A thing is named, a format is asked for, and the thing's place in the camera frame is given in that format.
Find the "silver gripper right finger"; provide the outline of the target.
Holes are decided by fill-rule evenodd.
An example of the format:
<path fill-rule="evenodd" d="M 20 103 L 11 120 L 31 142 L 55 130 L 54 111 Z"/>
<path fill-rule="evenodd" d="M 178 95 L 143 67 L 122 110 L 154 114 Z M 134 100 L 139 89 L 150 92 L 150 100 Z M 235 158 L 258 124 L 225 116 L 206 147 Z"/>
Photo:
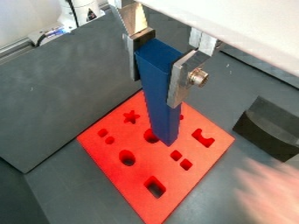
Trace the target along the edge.
<path fill-rule="evenodd" d="M 167 95 L 167 105 L 175 109 L 185 101 L 193 85 L 203 87 L 209 73 L 203 70 L 206 61 L 219 50 L 219 40 L 203 31 L 193 28 L 190 35 L 190 50 L 173 64 L 171 83 Z"/>

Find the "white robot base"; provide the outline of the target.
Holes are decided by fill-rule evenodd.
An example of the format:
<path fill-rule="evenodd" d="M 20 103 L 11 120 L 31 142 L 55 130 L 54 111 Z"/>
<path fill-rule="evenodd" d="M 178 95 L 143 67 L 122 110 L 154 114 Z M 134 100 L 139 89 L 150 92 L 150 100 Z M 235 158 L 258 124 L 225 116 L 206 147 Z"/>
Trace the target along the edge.
<path fill-rule="evenodd" d="M 98 0 L 59 0 L 59 22 L 67 31 L 73 31 L 105 15 Z"/>

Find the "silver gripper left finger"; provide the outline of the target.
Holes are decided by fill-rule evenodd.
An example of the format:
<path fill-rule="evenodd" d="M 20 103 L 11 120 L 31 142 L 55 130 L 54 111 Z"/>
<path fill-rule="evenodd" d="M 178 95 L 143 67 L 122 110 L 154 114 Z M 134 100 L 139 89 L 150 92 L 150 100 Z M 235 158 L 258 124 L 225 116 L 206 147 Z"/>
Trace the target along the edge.
<path fill-rule="evenodd" d="M 125 30 L 130 77 L 134 81 L 139 81 L 135 51 L 155 38 L 155 30 L 149 26 L 145 7 L 139 2 L 111 2 L 110 6 Z"/>

